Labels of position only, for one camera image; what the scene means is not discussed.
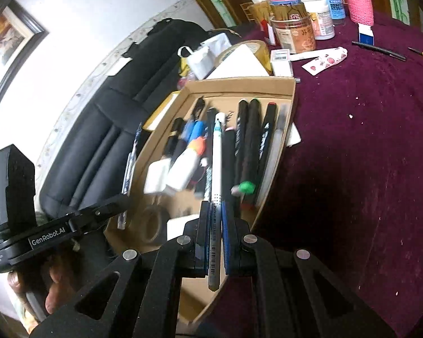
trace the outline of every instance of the black pen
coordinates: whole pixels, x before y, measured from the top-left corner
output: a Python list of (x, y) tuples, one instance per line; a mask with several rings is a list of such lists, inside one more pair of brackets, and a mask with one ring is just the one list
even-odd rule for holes
[(388, 49), (385, 49), (385, 48), (376, 47), (376, 46), (368, 45), (366, 43), (361, 43), (361, 42), (351, 42), (351, 43), (354, 44), (354, 45), (356, 45), (356, 46), (359, 46), (359, 47), (363, 47), (363, 48), (366, 48), (366, 49), (371, 49), (372, 51), (381, 52), (383, 54), (386, 54), (387, 56), (398, 58), (398, 60), (401, 60), (401, 61), (406, 61), (406, 57), (405, 56), (403, 56), (401, 54), (398, 54), (398, 53), (395, 53), (395, 52), (392, 52), (392, 51), (389, 51)]

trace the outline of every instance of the velvet tablecloth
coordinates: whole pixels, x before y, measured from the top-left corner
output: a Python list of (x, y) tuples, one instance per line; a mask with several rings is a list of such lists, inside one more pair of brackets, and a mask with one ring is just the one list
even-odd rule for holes
[(316, 76), (293, 63), (302, 142), (285, 150), (254, 233), (309, 248), (404, 337), (423, 315), (423, 57), (407, 49), (423, 51), (423, 34), (380, 14), (373, 32), (407, 61), (353, 46), (347, 18), (317, 43), (346, 60)]

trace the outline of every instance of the yellow packing tape roll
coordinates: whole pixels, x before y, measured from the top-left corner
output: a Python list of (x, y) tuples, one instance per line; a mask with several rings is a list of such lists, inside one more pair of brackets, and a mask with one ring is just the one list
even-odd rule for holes
[(222, 52), (215, 61), (215, 67), (218, 67), (222, 61), (224, 61), (235, 49), (237, 49), (240, 45), (247, 45), (247, 47), (251, 50), (257, 60), (265, 67), (265, 70), (271, 74), (271, 62), (270, 56), (268, 51), (268, 46), (265, 42), (261, 40), (246, 40), (244, 42), (238, 43), (237, 45), (233, 45), (232, 47), (226, 49)]

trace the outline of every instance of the blue marker cap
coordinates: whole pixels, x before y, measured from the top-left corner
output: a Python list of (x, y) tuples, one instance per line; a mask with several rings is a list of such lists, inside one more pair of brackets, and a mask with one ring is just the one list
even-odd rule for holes
[(190, 139), (188, 140), (188, 143), (190, 143), (192, 140), (196, 140), (196, 138), (202, 136), (205, 128), (205, 123), (203, 121), (197, 121), (194, 124), (193, 131), (191, 132)]

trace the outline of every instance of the picture frame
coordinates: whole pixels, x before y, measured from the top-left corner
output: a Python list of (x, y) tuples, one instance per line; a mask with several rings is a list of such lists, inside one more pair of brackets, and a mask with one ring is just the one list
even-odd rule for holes
[(0, 102), (12, 80), (48, 32), (15, 0), (0, 14)]

